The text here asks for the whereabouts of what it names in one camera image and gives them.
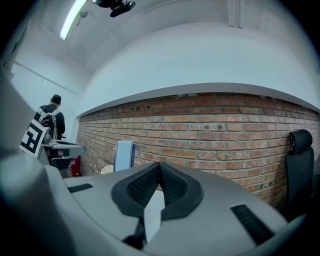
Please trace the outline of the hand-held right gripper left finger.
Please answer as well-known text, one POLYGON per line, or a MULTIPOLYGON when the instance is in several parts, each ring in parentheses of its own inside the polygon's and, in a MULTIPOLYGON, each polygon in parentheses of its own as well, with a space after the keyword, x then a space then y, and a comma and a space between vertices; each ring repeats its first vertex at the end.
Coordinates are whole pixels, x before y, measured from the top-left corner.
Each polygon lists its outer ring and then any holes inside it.
POLYGON ((160 227, 160 166, 65 178, 68 227, 77 241, 149 241, 160 227))

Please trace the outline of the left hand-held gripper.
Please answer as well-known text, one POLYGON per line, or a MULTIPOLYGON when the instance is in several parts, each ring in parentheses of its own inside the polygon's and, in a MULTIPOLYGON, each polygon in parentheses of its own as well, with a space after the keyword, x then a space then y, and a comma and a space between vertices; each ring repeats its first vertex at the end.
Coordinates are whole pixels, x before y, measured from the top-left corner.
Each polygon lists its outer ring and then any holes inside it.
POLYGON ((35 119, 32 119, 24 133, 19 148, 38 159, 47 159, 49 156, 78 157, 84 155, 86 152, 86 147, 80 144, 70 143, 64 140, 52 141, 51 129, 44 127, 35 119))

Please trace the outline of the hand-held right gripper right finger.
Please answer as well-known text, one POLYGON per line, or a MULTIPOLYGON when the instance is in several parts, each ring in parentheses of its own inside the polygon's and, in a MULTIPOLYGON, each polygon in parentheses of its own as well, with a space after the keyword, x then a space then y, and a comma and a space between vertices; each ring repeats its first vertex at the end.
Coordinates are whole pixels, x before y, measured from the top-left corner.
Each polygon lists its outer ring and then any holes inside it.
POLYGON ((173 164, 197 179, 203 199, 187 217, 163 221, 144 247, 154 256, 235 256, 257 245, 231 208, 246 205, 273 233, 288 222, 272 206, 234 181, 201 170, 173 164))

